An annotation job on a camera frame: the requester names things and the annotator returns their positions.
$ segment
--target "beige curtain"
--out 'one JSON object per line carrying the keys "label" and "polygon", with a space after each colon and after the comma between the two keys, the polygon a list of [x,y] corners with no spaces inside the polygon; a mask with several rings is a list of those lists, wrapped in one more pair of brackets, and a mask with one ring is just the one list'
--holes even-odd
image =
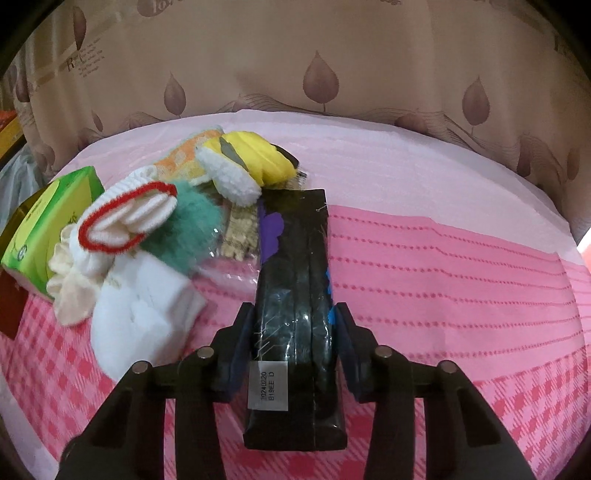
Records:
{"label": "beige curtain", "polygon": [[5,87],[48,177],[141,125],[304,111],[469,148],[542,188],[577,239],[591,224],[591,83],[526,0],[67,0]]}
{"label": "beige curtain", "polygon": [[0,110],[14,110],[12,94],[8,92],[5,82],[0,83]]}

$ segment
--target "purple patch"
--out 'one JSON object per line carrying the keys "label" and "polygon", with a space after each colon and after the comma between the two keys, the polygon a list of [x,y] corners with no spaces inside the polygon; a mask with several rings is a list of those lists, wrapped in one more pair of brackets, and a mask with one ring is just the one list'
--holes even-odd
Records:
{"label": "purple patch", "polygon": [[263,205],[260,206],[261,216],[261,265],[279,250],[279,237],[283,233],[285,224],[279,212],[267,215]]}

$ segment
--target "white label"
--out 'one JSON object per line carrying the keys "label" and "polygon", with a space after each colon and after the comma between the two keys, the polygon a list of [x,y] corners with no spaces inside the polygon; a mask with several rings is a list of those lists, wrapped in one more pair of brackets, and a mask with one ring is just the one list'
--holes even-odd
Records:
{"label": "white label", "polygon": [[248,408],[288,411],[287,362],[251,362]]}

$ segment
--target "fabric pile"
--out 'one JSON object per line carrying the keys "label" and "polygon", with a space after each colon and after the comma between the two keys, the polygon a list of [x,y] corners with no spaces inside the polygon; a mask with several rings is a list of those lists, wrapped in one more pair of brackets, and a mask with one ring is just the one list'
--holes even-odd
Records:
{"label": "fabric pile", "polygon": [[62,230],[48,262],[57,320],[92,316],[96,359],[114,381],[138,360],[175,361],[206,304],[191,275],[215,255],[255,254],[261,189],[297,181],[297,167],[257,134],[212,127],[133,171]]}

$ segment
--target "white sock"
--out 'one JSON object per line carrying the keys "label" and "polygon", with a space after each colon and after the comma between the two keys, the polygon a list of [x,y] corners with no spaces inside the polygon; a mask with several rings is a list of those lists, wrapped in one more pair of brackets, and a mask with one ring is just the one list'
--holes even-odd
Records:
{"label": "white sock", "polygon": [[205,304],[187,277],[149,253],[118,255],[90,328],[99,366],[117,382],[136,361],[157,366],[178,360]]}
{"label": "white sock", "polygon": [[92,314],[103,282],[102,277],[87,277],[74,266],[69,247],[74,233],[74,225],[61,231],[60,242],[47,263],[55,273],[47,282],[47,293],[54,299],[53,312],[63,326],[76,325]]}
{"label": "white sock", "polygon": [[224,198],[241,207],[254,205],[261,188],[241,166],[207,147],[197,147],[195,157],[213,179],[216,190]]}
{"label": "white sock", "polygon": [[[106,273],[115,254],[138,244],[174,211],[176,188],[155,181],[156,175],[153,165],[134,170],[108,188],[82,214],[70,249],[74,264],[84,275]],[[146,191],[133,195],[141,189]],[[131,197],[124,201],[124,195]]]}

